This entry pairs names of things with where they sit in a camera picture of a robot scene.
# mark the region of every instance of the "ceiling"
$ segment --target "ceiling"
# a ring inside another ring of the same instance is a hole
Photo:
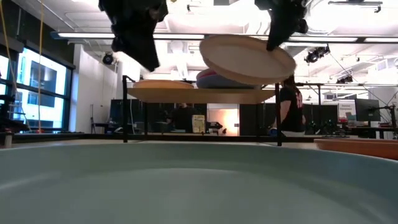
[[[29,13],[40,17],[40,0],[13,0]],[[177,0],[168,2],[169,15],[158,23],[155,32],[266,34],[269,28],[267,11],[260,11],[254,0],[230,0],[229,6],[220,6],[222,0]],[[312,0],[306,16],[310,35],[396,35],[398,34],[398,1],[382,0],[381,11],[361,6],[332,6],[329,0]],[[98,0],[45,0],[45,23],[60,32],[111,32],[105,13],[97,7]],[[110,51],[111,41],[84,42],[85,50],[100,59]],[[175,74],[181,63],[194,77],[206,68],[197,47],[199,41],[187,42],[192,46],[184,57],[170,52],[167,41],[158,40],[157,51],[161,63],[154,74]],[[396,45],[331,44],[331,54],[308,65],[304,57],[311,47],[288,47],[297,62],[296,76],[301,82],[331,82],[346,73],[359,82],[370,82],[369,69],[377,63],[386,63],[398,57]],[[373,82],[386,82],[377,78]]]

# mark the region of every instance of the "person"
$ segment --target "person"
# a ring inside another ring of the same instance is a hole
[[[192,133],[192,116],[200,114],[195,108],[186,103],[180,103],[178,108],[173,110],[167,119],[167,123],[174,124],[174,129],[185,130],[186,133]]]
[[[280,89],[280,128],[287,137],[302,137],[305,132],[303,96],[296,87],[294,75],[282,83]]]

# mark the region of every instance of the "shelf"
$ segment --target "shelf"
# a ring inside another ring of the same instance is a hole
[[[258,104],[274,96],[274,90],[129,88],[127,92],[146,103]]]

